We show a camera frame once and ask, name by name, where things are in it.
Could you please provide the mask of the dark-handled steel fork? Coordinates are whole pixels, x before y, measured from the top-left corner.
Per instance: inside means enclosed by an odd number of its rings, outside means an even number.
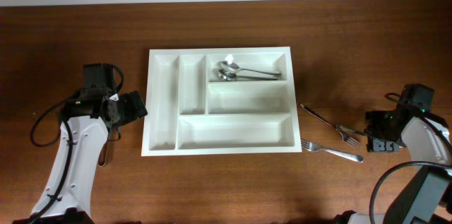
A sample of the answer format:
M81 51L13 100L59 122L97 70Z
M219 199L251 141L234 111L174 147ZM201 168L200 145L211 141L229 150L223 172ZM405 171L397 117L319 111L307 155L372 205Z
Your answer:
M353 138L349 133L343 131L342 129L339 129L336 125L330 123L326 119L324 119L319 114L315 113L312 109L307 107L306 105L303 105L302 103L299 104L305 111L307 111L309 114L315 116L316 118L320 119L322 122L326 123L327 125L333 127L341 136L342 141L344 141L349 146L352 146L353 148L357 148L360 145L360 142Z

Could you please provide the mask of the steel tablespoon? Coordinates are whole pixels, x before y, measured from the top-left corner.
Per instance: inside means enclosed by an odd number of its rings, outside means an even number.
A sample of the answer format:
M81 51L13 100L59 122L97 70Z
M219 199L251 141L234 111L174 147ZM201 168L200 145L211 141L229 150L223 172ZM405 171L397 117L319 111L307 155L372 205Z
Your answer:
M234 63L233 61L221 61L220 66L223 69L229 71L230 73L239 73L241 71L250 71L250 72L262 73L262 74L270 75L270 76L281 76L282 75L282 73L279 71L269 72L269 71L259 71L259 70L254 70L254 69L245 69L243 67L240 67L238 64Z

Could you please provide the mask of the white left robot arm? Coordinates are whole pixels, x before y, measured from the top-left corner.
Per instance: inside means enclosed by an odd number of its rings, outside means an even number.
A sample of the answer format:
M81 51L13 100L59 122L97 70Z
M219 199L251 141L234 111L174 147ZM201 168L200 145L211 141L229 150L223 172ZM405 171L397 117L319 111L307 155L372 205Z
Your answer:
M30 221L62 216L69 209L90 215L96 166L104 145L120 127L148 114L138 91L75 94L62 102L58 151Z

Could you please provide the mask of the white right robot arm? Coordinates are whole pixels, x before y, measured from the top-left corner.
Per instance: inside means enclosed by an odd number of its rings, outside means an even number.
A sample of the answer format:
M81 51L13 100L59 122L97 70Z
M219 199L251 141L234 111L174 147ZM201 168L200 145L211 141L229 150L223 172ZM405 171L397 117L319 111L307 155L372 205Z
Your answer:
M334 223L450 223L435 214L438 206L451 212L451 150L447 123L427 114L413 117L401 133L417 173L385 213L346 211Z

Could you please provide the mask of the steel kitchen tongs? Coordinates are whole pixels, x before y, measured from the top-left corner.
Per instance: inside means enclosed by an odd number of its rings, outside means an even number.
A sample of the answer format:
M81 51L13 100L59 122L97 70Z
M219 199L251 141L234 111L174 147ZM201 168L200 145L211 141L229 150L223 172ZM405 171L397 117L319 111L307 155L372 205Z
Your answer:
M97 161L97 166L98 167L106 167L107 164L110 162L110 160L112 159L112 151L113 151L113 147L114 147L114 131L111 130L108 134L107 137L107 142L104 144L104 146L101 149L98 161Z

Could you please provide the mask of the white cutlery tray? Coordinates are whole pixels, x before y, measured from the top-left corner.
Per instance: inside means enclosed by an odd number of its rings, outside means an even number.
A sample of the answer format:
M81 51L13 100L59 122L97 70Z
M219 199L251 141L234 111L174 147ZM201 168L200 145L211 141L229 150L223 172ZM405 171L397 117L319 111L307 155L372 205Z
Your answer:
M224 81L221 61L282 75L241 71L236 74L278 80ZM144 156L302 149L289 47L152 49L145 106Z

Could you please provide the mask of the steel spoon in tray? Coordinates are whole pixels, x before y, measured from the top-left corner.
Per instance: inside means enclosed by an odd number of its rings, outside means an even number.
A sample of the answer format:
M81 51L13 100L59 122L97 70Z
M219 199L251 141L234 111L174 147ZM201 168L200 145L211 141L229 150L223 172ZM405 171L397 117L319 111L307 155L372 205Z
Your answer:
M218 70L218 77L224 81L238 81L238 80L251 80L251 81L277 81L275 77L256 77L256 76L238 76L235 73L228 72L224 69Z

